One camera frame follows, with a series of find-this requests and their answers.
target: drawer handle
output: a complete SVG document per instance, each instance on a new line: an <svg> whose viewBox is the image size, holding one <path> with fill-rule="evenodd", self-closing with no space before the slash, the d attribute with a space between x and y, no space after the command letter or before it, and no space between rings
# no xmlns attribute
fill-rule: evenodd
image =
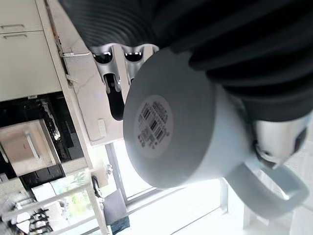
<svg viewBox="0 0 313 235"><path fill-rule="evenodd" d="M7 24L7 25L1 25L1 28L9 28L9 27L23 27L25 28L24 24L18 23L18 24Z"/></svg>
<svg viewBox="0 0 313 235"><path fill-rule="evenodd" d="M15 37L26 37L27 38L27 35L26 34L13 34L13 35L6 35L6 36L3 36L5 39L8 39L8 38L15 38Z"/></svg>
<svg viewBox="0 0 313 235"><path fill-rule="evenodd" d="M38 155L38 152L37 152L37 150L36 150L35 145L33 144L33 140L31 139L30 134L26 134L26 139L27 139L27 142L28 142L28 144L29 144L29 147L30 147L31 151L33 152L34 157L35 157L36 159L39 159L40 157L39 157L39 155Z"/></svg>

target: kitchen cabinet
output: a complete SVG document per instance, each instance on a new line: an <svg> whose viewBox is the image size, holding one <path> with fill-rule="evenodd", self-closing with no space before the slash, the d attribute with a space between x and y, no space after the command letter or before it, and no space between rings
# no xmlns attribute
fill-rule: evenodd
<svg viewBox="0 0 313 235"><path fill-rule="evenodd" d="M43 30L35 0L1 0L0 34Z"/></svg>
<svg viewBox="0 0 313 235"><path fill-rule="evenodd" d="M0 34L0 101L61 91L43 31Z"/></svg>

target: metal rod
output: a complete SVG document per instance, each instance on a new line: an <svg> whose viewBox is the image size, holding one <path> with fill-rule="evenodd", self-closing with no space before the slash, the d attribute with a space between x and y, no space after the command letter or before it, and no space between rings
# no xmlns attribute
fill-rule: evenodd
<svg viewBox="0 0 313 235"><path fill-rule="evenodd" d="M83 224L85 224L85 223L87 223L87 222L89 222L89 221L91 221L91 220L93 220L93 219L95 219L95 218L96 218L96 216L93 215L93 216L91 216L91 217L89 217L89 218L87 218L87 219L84 219L84 220L82 220L82 221L79 221L78 223L72 224L72 225L70 225L70 226L68 226L68 227L65 227L65 228L63 228L63 229L50 232L49 235L59 235L59 234L65 233L65 232L67 232L67 231L69 231L69 230L71 230L71 229L74 229L74 228L76 228L76 227L78 227L78 226L80 226L80 225L83 225Z"/></svg>
<svg viewBox="0 0 313 235"><path fill-rule="evenodd" d="M90 54L91 54L90 51L87 53L79 53L79 54L74 54L73 52L64 52L61 57L64 58L64 57L75 57L75 56L87 56Z"/></svg>

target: black bellows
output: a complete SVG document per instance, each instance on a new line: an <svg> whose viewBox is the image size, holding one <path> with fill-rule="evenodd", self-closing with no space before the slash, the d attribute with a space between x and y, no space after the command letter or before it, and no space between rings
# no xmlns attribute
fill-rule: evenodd
<svg viewBox="0 0 313 235"><path fill-rule="evenodd" d="M252 120L313 109L311 0L60 0L87 46L151 43L239 97Z"/></svg>

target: window frame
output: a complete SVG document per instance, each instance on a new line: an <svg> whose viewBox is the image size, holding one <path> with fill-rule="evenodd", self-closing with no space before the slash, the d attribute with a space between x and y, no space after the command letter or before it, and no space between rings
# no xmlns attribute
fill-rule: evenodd
<svg viewBox="0 0 313 235"><path fill-rule="evenodd" d="M112 142L112 143L106 144L105 147L106 147L107 155L109 158L109 162L113 168L113 177L115 180L116 188L119 188L121 190L121 193L122 193L122 196L123 196L123 199L124 199L126 206L129 204L132 204L132 203L139 202L142 199L145 199L149 196L157 194L158 192L161 192L161 190L152 187L152 188L146 189L142 192L139 192L139 193L137 193L131 197L127 197L126 193L125 193L122 177L121 177L120 168L119 168L118 161L117 161L114 143ZM220 208L222 209L223 212L227 212L228 211L228 184L224 178L220 179L220 184L221 184Z"/></svg>

